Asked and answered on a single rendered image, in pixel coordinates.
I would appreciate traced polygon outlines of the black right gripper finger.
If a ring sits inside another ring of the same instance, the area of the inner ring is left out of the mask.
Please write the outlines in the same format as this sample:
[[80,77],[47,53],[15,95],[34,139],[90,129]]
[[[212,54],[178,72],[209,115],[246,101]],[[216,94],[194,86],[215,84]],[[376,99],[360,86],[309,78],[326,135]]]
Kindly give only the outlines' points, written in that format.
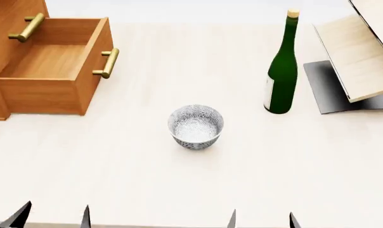
[[289,214],[289,226],[290,228],[302,228],[292,212]]
[[236,210],[233,210],[226,228],[235,228],[235,227],[236,227]]

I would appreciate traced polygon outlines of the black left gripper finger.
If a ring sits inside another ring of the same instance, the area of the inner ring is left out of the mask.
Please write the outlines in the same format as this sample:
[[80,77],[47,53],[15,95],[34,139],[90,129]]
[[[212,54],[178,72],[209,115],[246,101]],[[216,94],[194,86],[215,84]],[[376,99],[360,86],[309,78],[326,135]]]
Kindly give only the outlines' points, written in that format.
[[32,203],[28,201],[12,216],[0,223],[0,228],[24,228],[31,211]]
[[90,219],[90,213],[89,213],[89,205],[87,205],[85,210],[84,210],[80,228],[91,228],[91,219]]

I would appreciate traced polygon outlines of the white patterned bowl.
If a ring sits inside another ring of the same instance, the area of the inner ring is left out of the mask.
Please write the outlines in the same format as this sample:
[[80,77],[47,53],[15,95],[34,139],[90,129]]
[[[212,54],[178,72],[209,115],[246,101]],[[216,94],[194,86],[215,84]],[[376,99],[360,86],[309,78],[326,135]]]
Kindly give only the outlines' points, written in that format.
[[173,111],[167,119],[172,138],[183,148],[201,150],[212,146],[220,137],[224,118],[214,108],[190,104]]

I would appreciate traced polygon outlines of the wooden cabinet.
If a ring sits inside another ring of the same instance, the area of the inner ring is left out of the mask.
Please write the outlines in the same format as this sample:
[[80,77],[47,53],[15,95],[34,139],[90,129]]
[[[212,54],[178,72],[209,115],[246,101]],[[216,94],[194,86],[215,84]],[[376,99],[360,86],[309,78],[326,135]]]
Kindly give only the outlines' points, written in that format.
[[[8,35],[21,34],[28,24],[24,18],[38,13],[49,16],[45,0],[0,0],[0,73],[24,47],[24,43],[9,39]],[[10,113],[0,91],[0,121],[6,120]]]

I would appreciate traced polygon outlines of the green wine bottle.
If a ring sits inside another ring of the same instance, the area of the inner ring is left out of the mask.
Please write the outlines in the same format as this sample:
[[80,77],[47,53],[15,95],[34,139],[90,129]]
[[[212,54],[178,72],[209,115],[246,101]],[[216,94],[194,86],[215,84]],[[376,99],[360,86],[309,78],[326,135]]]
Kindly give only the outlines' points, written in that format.
[[281,46],[273,58],[266,78],[264,108],[270,113],[287,113],[293,102],[298,78],[295,57],[295,35],[299,22],[299,10],[287,11]]

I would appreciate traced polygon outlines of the open wooden drawer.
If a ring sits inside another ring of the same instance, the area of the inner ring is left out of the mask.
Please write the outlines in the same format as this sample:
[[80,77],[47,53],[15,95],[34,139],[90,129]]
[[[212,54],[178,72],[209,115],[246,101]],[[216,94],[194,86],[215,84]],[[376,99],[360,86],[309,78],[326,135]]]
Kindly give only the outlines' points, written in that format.
[[85,115],[113,48],[108,18],[46,18],[0,72],[6,107]]

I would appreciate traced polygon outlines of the light wooden rack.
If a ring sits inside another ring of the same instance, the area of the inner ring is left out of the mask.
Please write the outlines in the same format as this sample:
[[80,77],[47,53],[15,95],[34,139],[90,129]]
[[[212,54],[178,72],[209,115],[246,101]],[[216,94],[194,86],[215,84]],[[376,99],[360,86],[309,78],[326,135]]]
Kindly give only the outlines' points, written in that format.
[[350,15],[313,26],[353,103],[383,94],[383,0],[348,2]]

